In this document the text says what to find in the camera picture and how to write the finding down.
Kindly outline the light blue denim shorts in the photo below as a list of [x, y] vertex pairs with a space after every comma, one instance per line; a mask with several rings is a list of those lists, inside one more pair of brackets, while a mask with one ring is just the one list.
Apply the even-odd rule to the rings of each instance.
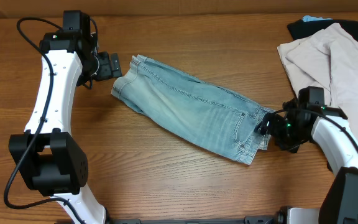
[[258, 130], [271, 110], [222, 86], [152, 58], [132, 57], [111, 94], [177, 136], [233, 161], [251, 164], [268, 148]]

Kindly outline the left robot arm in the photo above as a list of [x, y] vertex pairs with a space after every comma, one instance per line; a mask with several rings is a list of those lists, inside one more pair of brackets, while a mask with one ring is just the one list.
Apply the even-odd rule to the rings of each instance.
[[95, 21], [79, 10], [65, 11], [62, 25], [35, 46], [42, 78], [32, 115], [22, 134], [9, 139], [9, 152], [27, 188], [57, 202], [73, 223], [111, 222], [88, 186], [88, 159], [71, 135], [76, 88], [91, 89], [122, 75], [116, 54], [99, 51]]

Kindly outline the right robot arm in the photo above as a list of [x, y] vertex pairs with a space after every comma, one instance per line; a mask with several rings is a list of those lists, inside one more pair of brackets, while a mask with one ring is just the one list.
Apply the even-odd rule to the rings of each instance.
[[267, 113], [257, 130], [291, 153], [306, 142], [318, 145], [335, 179], [319, 208], [282, 207], [272, 217], [246, 218], [247, 223], [358, 224], [358, 141], [343, 110], [325, 105], [322, 88], [301, 89], [282, 110]]

